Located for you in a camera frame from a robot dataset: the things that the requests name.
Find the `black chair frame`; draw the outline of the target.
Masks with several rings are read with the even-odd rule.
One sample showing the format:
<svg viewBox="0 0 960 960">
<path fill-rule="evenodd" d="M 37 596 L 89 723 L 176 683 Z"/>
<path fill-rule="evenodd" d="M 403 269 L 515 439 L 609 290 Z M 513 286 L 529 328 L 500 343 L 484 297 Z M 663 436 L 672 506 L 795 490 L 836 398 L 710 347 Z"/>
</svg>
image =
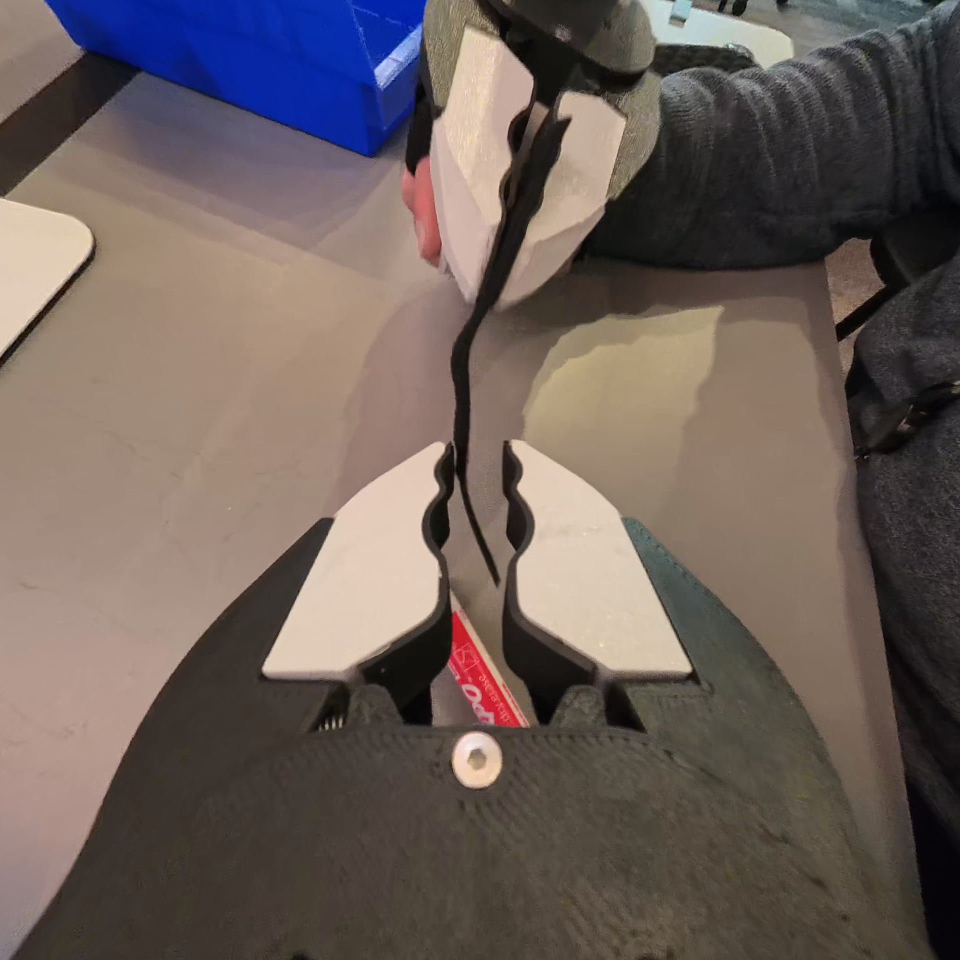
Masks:
<svg viewBox="0 0 960 960">
<path fill-rule="evenodd" d="M 888 224 L 870 240 L 870 259 L 881 288 L 836 325 L 837 342 L 852 337 L 897 294 L 948 263 L 958 247 L 958 207 L 933 209 Z"/>
</svg>

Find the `blue plastic bin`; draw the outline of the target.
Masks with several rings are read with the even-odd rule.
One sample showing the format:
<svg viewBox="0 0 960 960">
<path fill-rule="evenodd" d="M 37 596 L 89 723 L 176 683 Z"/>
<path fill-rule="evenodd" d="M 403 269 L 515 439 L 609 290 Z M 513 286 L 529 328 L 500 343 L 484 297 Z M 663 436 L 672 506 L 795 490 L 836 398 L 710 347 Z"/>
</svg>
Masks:
<svg viewBox="0 0 960 960">
<path fill-rule="evenodd" d="M 425 1 L 48 1 L 87 52 L 374 157 L 412 111 Z"/>
</svg>

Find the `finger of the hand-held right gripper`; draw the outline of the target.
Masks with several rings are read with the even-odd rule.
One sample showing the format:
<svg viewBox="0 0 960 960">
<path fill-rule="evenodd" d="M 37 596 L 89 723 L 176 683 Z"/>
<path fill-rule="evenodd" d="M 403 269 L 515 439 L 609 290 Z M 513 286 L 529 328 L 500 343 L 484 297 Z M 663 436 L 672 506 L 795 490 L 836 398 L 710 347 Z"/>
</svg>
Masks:
<svg viewBox="0 0 960 960">
<path fill-rule="evenodd" d="M 431 140 L 441 258 L 474 305 L 504 210 L 514 160 L 510 132 L 529 112 L 534 78 L 494 34 L 465 27 L 446 105 Z"/>
<path fill-rule="evenodd" d="M 558 121 L 567 121 L 539 208 L 529 220 L 498 309 L 536 293 L 575 256 L 606 209 L 626 117 L 591 93 L 565 90 Z"/>
</svg>

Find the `white board with dark edge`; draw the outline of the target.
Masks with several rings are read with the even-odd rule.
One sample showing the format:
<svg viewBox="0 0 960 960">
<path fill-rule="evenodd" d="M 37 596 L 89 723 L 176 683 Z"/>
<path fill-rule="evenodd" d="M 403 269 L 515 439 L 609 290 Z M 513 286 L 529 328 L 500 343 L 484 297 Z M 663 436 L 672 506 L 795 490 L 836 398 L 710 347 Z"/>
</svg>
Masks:
<svg viewBox="0 0 960 960">
<path fill-rule="evenodd" d="M 95 257 L 77 218 L 1 199 L 1 362 L 6 363 Z"/>
</svg>

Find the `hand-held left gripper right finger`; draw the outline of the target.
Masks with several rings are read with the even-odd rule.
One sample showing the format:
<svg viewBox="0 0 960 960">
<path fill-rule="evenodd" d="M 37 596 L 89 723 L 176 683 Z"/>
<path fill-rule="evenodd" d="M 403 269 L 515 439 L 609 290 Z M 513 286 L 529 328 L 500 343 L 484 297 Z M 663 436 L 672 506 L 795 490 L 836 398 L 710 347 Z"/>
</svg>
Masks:
<svg viewBox="0 0 960 960">
<path fill-rule="evenodd" d="M 503 449 L 503 650 L 525 682 L 680 682 L 693 667 L 619 510 L 524 440 Z"/>
</svg>

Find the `person's right forearm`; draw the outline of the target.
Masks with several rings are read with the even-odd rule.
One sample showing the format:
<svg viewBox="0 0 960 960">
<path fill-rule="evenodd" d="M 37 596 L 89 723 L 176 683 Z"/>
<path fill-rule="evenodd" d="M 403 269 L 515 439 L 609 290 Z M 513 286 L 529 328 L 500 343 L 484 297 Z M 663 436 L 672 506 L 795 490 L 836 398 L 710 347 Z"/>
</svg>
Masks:
<svg viewBox="0 0 960 960">
<path fill-rule="evenodd" d="M 666 78 L 646 164 L 584 244 L 704 271 L 786 267 L 958 204 L 959 9 L 804 57 Z"/>
</svg>

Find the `red dry-erase marker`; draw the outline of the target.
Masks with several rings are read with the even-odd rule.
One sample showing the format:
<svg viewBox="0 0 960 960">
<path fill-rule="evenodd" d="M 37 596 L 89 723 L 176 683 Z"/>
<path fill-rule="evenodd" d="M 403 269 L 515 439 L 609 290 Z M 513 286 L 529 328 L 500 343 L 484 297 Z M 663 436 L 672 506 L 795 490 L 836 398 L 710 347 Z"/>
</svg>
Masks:
<svg viewBox="0 0 960 960">
<path fill-rule="evenodd" d="M 451 652 L 432 681 L 434 726 L 528 728 L 530 721 L 454 593 Z"/>
</svg>

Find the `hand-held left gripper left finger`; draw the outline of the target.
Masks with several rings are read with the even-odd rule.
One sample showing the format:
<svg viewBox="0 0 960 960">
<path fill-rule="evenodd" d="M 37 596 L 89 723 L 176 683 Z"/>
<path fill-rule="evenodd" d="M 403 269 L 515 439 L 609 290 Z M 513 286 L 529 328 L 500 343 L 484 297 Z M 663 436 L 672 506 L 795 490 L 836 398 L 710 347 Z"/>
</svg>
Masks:
<svg viewBox="0 0 960 960">
<path fill-rule="evenodd" d="M 346 682 L 426 624 L 441 602 L 425 532 L 449 452 L 434 441 L 358 490 L 332 524 L 267 654 L 276 681 Z"/>
</svg>

